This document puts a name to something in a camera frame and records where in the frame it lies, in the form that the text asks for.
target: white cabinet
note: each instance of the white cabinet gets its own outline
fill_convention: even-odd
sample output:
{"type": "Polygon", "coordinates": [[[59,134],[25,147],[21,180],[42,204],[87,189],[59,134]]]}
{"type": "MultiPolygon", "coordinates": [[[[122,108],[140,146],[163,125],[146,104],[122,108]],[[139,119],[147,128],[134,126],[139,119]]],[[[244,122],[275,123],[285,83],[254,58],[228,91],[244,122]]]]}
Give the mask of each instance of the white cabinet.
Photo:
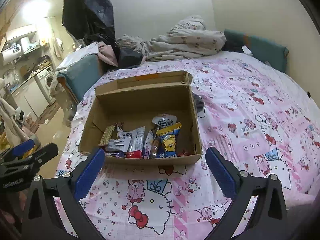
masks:
{"type": "Polygon", "coordinates": [[[34,121],[49,105],[33,77],[19,87],[12,96],[25,114],[31,112],[34,121]]]}
{"type": "Polygon", "coordinates": [[[35,24],[30,24],[14,30],[7,31],[6,33],[7,41],[16,42],[23,37],[26,37],[26,36],[31,37],[33,36],[33,34],[36,33],[36,31],[37,31],[37,28],[35,24]]]}

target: blue gripper pad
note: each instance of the blue gripper pad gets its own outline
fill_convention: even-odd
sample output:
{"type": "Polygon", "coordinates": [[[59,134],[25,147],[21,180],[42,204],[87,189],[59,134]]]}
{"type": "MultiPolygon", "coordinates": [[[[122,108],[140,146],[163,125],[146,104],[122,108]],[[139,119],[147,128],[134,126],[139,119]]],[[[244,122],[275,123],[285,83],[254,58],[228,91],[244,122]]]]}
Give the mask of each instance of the blue gripper pad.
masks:
{"type": "Polygon", "coordinates": [[[19,157],[24,155],[27,151],[30,151],[35,146],[35,142],[31,139],[28,141],[25,141],[23,143],[20,143],[16,147],[12,148],[12,156],[19,157]]]}
{"type": "Polygon", "coordinates": [[[227,198],[235,199],[240,178],[237,168],[226,161],[215,147],[210,147],[205,153],[205,160],[210,171],[227,198]]]}
{"type": "Polygon", "coordinates": [[[104,157],[104,150],[99,149],[96,151],[96,153],[91,153],[91,155],[89,155],[88,158],[83,162],[87,162],[87,164],[74,184],[75,191],[73,196],[77,201],[86,197],[88,194],[94,180],[104,164],[104,157]]]}

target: black object wrapped in plastic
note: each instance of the black object wrapped in plastic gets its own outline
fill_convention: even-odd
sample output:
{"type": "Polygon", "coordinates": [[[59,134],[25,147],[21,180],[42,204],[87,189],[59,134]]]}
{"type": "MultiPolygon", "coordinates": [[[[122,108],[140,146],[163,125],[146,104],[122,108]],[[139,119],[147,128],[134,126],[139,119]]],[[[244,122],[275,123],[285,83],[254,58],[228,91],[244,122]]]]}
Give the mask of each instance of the black object wrapped in plastic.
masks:
{"type": "Polygon", "coordinates": [[[143,55],[116,44],[113,7],[110,0],[64,0],[62,25],[77,40],[89,45],[103,41],[111,45],[119,68],[132,68],[141,63],[143,55]]]}

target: metal screw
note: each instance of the metal screw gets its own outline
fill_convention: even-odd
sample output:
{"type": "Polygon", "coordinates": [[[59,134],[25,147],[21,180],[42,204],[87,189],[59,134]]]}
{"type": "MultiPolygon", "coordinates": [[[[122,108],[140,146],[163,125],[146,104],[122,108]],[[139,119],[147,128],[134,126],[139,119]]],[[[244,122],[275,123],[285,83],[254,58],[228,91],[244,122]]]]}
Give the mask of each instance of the metal screw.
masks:
{"type": "Polygon", "coordinates": [[[41,176],[37,175],[33,178],[34,181],[39,181],[41,179],[41,176]]]}
{"type": "Polygon", "coordinates": [[[249,176],[249,173],[247,171],[240,171],[240,175],[242,177],[248,177],[249,176]]]}
{"type": "Polygon", "coordinates": [[[276,174],[271,174],[270,177],[271,177],[271,179],[273,179],[273,180],[277,180],[277,179],[278,179],[278,177],[277,177],[276,174]]]}
{"type": "Polygon", "coordinates": [[[62,177],[67,178],[70,177],[71,172],[70,171],[65,171],[64,173],[62,173],[62,177]]]}

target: hello kitty bedsheet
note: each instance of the hello kitty bedsheet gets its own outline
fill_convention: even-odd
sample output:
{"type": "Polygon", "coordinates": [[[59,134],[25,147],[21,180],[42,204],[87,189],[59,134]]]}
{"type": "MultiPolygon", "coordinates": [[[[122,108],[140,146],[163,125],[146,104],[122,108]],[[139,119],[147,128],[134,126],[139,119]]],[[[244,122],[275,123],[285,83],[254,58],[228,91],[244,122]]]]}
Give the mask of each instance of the hello kitty bedsheet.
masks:
{"type": "MultiPolygon", "coordinates": [[[[230,204],[206,164],[215,146],[240,170],[254,176],[275,173],[289,193],[306,192],[320,173],[320,110],[287,75],[235,52],[192,60],[146,62],[102,76],[77,107],[57,176],[86,156],[77,151],[95,98],[94,88],[114,79],[185,70],[204,101],[198,113],[203,155],[191,166],[150,167],[107,164],[80,203],[106,239],[204,239],[230,204]]],[[[235,232],[241,233],[255,205],[251,198],[235,232]]],[[[59,199],[68,233],[76,235],[59,199]]]]}

